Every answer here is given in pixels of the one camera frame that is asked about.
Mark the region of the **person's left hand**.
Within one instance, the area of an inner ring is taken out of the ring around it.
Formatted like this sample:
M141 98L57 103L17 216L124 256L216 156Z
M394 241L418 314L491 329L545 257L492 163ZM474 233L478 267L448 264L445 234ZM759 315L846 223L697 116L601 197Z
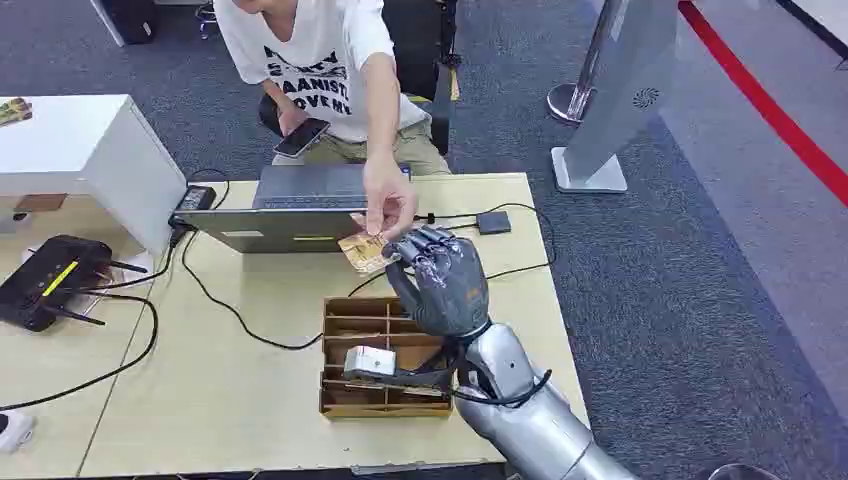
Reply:
M418 196L391 153L368 155L363 185L369 235L394 240L411 228L418 209Z

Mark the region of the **person's right hand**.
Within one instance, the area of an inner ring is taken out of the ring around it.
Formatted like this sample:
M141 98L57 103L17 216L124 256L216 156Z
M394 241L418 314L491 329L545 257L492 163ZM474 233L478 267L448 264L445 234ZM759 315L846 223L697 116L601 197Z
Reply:
M299 128L308 118L309 115L307 112L297 105L279 106L278 123L281 136L285 138Z

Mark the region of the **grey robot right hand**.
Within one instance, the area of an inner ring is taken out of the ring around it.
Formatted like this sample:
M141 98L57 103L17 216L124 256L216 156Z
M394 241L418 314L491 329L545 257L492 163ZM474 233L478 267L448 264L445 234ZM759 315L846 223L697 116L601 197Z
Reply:
M471 240L430 225L389 242L387 279L418 328L432 336L465 338L491 324L489 288Z

